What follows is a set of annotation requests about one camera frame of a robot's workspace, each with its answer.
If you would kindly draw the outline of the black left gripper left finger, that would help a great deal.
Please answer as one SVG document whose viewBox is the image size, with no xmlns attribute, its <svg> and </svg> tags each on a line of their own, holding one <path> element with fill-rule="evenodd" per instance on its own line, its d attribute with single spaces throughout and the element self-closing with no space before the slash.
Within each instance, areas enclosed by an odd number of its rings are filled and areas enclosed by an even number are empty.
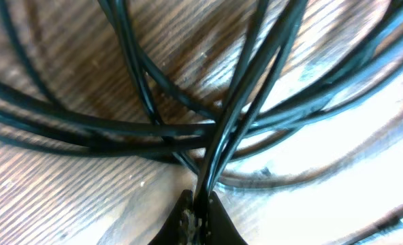
<svg viewBox="0 0 403 245">
<path fill-rule="evenodd" d="M 148 245 L 176 245 L 184 244 L 184 211 L 192 209 L 193 192 L 183 190 L 172 211 L 165 220 L 156 236 Z"/>
</svg>

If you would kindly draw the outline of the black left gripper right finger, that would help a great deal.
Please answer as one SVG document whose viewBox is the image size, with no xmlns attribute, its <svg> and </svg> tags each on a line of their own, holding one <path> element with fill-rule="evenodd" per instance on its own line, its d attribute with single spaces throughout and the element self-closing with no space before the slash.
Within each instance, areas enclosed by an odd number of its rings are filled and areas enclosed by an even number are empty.
<svg viewBox="0 0 403 245">
<path fill-rule="evenodd" d="M 247 245 L 215 192 L 209 197 L 207 225 L 207 245 Z"/>
</svg>

